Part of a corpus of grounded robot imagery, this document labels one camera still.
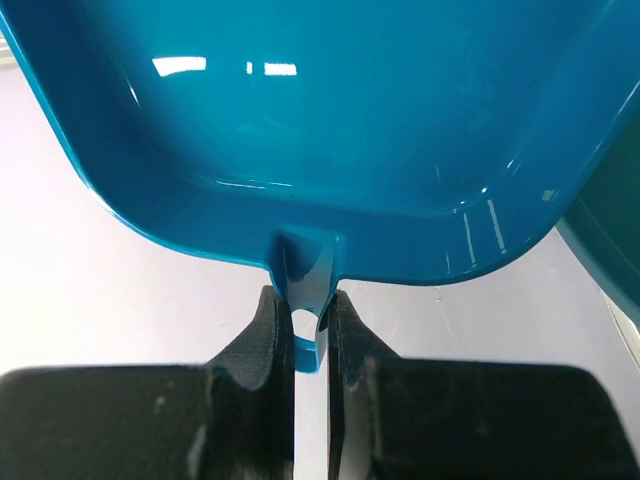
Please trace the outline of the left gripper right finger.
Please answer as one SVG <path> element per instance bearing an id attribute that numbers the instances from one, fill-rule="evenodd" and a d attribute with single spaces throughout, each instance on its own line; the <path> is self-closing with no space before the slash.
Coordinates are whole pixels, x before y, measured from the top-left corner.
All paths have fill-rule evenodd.
<path id="1" fill-rule="evenodd" d="M 573 366 L 408 359 L 345 292 L 327 310 L 332 479 L 635 479 L 605 389 Z"/>

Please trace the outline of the teal trash bin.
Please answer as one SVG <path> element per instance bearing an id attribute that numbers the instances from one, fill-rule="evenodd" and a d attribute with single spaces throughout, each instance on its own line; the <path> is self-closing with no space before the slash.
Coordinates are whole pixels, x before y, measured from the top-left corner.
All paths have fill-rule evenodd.
<path id="1" fill-rule="evenodd" d="M 638 113 L 598 149 L 557 228 L 601 290 L 638 324 Z"/>

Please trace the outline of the blue dustpan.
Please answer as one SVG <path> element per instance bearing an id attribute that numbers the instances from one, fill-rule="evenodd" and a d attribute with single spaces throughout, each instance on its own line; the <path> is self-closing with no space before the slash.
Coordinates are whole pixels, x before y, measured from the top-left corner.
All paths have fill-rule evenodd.
<path id="1" fill-rule="evenodd" d="M 316 315 L 342 279 L 514 261 L 639 104 L 635 1 L 5 1 L 1 29 L 114 216 Z"/>

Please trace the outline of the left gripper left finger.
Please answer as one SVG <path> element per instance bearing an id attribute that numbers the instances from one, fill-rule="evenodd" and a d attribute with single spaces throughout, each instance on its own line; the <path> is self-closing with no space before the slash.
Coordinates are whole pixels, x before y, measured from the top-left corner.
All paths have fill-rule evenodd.
<path id="1" fill-rule="evenodd" d="M 195 365 L 20 369 L 1 378 L 5 479 L 289 479 L 291 312 L 264 287 L 247 327 Z"/>

